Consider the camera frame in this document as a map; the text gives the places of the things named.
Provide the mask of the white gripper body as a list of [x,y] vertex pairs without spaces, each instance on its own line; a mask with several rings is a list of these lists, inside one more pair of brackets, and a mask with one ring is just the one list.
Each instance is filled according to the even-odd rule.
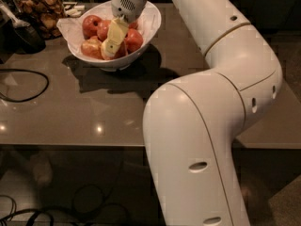
[[147,0],[111,0],[113,16],[130,24],[141,15],[146,3]]

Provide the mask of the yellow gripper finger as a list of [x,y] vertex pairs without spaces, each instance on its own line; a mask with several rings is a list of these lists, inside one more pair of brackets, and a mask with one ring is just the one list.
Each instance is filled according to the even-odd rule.
[[124,17],[116,17],[111,21],[108,27],[107,38],[101,46],[101,52],[104,59],[113,59],[119,52],[128,33],[129,25]]

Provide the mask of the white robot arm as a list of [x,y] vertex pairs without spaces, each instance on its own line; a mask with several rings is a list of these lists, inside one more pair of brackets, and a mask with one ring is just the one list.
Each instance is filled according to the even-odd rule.
[[149,98],[143,135],[166,226],[250,226],[231,152],[282,85],[279,61],[229,0],[172,0],[209,65]]

